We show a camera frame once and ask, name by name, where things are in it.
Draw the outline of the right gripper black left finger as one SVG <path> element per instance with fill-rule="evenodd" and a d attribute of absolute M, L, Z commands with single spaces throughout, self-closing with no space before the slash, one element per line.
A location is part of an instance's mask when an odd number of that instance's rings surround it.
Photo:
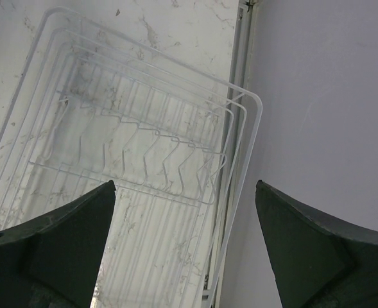
<path fill-rule="evenodd" d="M 0 231 L 0 307 L 90 307 L 115 191 L 110 180 Z"/>

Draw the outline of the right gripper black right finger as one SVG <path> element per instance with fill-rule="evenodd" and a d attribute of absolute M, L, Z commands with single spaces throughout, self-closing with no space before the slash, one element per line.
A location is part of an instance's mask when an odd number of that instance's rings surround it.
<path fill-rule="evenodd" d="M 255 206 L 283 307 L 378 307 L 378 231 L 262 180 Z"/>

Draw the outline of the white wire dish rack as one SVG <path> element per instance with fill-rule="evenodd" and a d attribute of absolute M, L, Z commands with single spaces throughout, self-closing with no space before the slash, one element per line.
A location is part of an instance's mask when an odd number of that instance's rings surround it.
<path fill-rule="evenodd" d="M 113 181 L 90 307 L 201 307 L 237 3 L 0 1 L 0 231 Z"/>

